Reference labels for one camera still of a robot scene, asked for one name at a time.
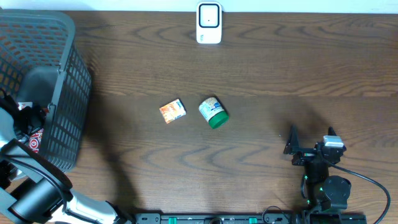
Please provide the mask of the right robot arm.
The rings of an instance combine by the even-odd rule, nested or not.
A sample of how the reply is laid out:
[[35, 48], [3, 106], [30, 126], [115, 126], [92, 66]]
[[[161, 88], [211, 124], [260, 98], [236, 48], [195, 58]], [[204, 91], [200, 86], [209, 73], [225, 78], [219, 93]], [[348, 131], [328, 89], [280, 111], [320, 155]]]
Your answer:
[[302, 147], [295, 127], [291, 127], [284, 154], [292, 155], [292, 165], [304, 167], [301, 194], [308, 208], [297, 212], [292, 223], [342, 223], [341, 212], [348, 207], [351, 182], [330, 175], [329, 168], [339, 163], [346, 148], [332, 127], [313, 147]]

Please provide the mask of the green-lidded white jar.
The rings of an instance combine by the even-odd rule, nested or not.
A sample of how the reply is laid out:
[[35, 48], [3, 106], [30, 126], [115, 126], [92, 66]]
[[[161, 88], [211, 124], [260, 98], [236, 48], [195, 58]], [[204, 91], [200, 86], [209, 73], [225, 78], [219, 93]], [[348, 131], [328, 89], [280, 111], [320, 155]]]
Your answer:
[[212, 129], [219, 128], [229, 120], [229, 115], [215, 97], [205, 99], [198, 109]]

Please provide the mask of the orange snack packet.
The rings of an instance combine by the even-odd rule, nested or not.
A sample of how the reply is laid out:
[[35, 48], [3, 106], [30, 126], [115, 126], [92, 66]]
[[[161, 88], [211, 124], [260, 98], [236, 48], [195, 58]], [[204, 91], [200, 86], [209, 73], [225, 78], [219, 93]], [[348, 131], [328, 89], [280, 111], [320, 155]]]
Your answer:
[[186, 110], [180, 99], [173, 100], [170, 103], [159, 108], [164, 121], [169, 124], [172, 121], [186, 115]]

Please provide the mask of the orange Top chocolate bar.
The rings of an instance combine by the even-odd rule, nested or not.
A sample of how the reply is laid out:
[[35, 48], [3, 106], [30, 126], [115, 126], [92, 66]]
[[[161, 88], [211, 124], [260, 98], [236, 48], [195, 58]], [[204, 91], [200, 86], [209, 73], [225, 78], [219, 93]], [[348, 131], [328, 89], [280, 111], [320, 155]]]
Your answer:
[[43, 129], [38, 130], [29, 138], [28, 147], [35, 153], [38, 153], [40, 150], [40, 144], [43, 136]]

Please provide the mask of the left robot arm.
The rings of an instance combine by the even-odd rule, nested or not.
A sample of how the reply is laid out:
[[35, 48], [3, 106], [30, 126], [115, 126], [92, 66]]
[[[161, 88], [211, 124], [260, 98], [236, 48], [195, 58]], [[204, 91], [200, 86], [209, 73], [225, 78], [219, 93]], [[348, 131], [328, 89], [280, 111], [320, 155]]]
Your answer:
[[1, 213], [14, 223], [135, 223], [107, 201], [72, 189], [68, 177], [17, 138], [44, 125], [41, 108], [18, 108], [1, 91]]

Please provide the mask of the white Panadol medicine box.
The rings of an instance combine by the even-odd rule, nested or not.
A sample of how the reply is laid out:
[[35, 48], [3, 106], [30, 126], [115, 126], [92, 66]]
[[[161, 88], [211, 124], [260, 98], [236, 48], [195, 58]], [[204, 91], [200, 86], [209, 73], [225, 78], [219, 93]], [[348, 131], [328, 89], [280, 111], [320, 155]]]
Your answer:
[[32, 107], [33, 106], [33, 102], [18, 102], [18, 109], [19, 110], [23, 110], [26, 107]]

